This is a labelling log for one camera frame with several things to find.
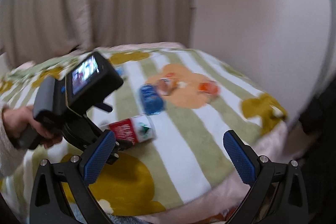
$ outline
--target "metal screw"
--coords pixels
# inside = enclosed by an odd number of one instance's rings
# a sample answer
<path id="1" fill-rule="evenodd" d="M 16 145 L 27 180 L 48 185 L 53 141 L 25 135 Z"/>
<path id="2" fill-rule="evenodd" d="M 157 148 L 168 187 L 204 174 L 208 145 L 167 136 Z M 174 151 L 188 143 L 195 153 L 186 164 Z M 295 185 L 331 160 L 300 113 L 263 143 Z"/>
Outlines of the metal screw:
<path id="1" fill-rule="evenodd" d="M 42 166 L 46 166 L 48 164 L 48 160 L 46 159 L 43 159 L 41 162 L 40 162 L 40 165 Z"/>
<path id="2" fill-rule="evenodd" d="M 291 164 L 294 167 L 297 167 L 299 165 L 296 160 L 291 160 Z"/>
<path id="3" fill-rule="evenodd" d="M 72 163 L 76 163 L 76 162 L 78 162 L 78 161 L 79 161 L 79 156 L 77 156 L 77 155 L 74 155 L 74 156 L 72 156 L 72 157 L 71 157 L 71 159 L 70 159 L 70 160 L 71 160 L 71 162 L 72 162 Z"/>
<path id="4" fill-rule="evenodd" d="M 266 156 L 260 156 L 259 159 L 261 160 L 262 163 L 268 162 L 268 158 Z"/>

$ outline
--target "bed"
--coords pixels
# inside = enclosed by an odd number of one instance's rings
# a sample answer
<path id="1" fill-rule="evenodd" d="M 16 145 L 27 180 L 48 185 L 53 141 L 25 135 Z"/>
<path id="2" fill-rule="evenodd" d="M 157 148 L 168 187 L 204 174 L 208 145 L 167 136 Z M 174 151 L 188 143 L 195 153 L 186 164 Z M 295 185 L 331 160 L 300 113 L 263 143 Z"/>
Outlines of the bed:
<path id="1" fill-rule="evenodd" d="M 105 100 L 114 106 L 112 113 L 95 108 L 88 111 L 88 117 L 96 125 L 142 114 L 137 96 L 140 86 L 152 83 L 153 77 L 160 77 L 167 69 L 176 70 L 177 74 L 185 70 L 186 74 L 214 80 L 220 86 L 220 94 L 198 106 L 166 97 L 165 111 L 151 116 L 156 138 L 120 153 L 119 160 L 112 166 L 106 165 L 90 189 L 106 213 L 138 216 L 157 224 L 194 223 L 210 217 L 221 220 L 221 212 L 241 201 L 249 189 L 233 172 L 222 145 L 223 133 L 234 129 L 258 154 L 277 160 L 287 127 L 281 118 L 269 117 L 276 121 L 265 132 L 262 114 L 244 117 L 241 103 L 264 92 L 224 62 L 178 43 L 149 45 L 97 49 L 113 65 L 123 66 L 127 78 Z M 2 80 L 0 99 L 11 107 L 33 104 L 38 86 L 47 75 L 64 77 L 86 55 L 72 53 L 9 72 Z M 179 98 L 191 96 L 193 101 L 198 100 L 198 95 L 190 95 L 187 87 L 180 89 Z M 41 146 L 28 151 L 22 166 L 2 182 L 7 203 L 18 215 L 24 215 L 39 162 L 44 158 L 52 163 L 60 162 L 80 154 L 80 150 L 65 140 L 49 150 Z M 64 189 L 68 201 L 74 203 L 67 185 Z"/>

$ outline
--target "blue bottle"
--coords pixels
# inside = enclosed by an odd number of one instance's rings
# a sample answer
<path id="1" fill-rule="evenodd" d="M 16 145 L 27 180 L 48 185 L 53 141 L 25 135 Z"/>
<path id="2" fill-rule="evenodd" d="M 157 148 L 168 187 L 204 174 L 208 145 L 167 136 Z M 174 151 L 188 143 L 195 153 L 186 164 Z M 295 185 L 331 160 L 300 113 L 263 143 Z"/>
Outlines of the blue bottle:
<path id="1" fill-rule="evenodd" d="M 159 114 L 164 109 L 164 101 L 156 92 L 155 86 L 144 84 L 140 87 L 139 94 L 147 115 Z"/>

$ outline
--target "orange object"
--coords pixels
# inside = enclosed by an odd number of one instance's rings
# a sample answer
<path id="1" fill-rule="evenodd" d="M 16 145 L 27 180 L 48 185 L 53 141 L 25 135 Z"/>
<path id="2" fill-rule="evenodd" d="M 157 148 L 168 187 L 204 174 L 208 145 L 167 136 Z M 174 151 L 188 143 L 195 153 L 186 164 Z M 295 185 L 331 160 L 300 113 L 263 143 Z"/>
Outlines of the orange object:
<path id="1" fill-rule="evenodd" d="M 170 95 L 177 88 L 176 78 L 161 78 L 156 82 L 157 92 L 161 95 Z"/>
<path id="2" fill-rule="evenodd" d="M 175 73 L 167 73 L 166 74 L 166 77 L 169 77 L 169 78 L 174 77 L 174 76 L 175 76 Z"/>
<path id="3" fill-rule="evenodd" d="M 219 87 L 215 81 L 202 82 L 198 85 L 198 90 L 211 96 L 217 96 Z"/>

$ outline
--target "camera screen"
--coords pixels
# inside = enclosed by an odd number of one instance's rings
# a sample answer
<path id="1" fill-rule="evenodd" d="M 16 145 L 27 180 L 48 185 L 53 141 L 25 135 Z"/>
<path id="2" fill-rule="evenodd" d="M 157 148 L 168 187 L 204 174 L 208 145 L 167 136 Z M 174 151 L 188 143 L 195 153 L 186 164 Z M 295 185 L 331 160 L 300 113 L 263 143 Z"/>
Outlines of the camera screen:
<path id="1" fill-rule="evenodd" d="M 91 56 L 72 72 L 72 93 L 75 95 L 80 91 L 95 72 L 99 73 L 99 69 L 96 59 Z"/>

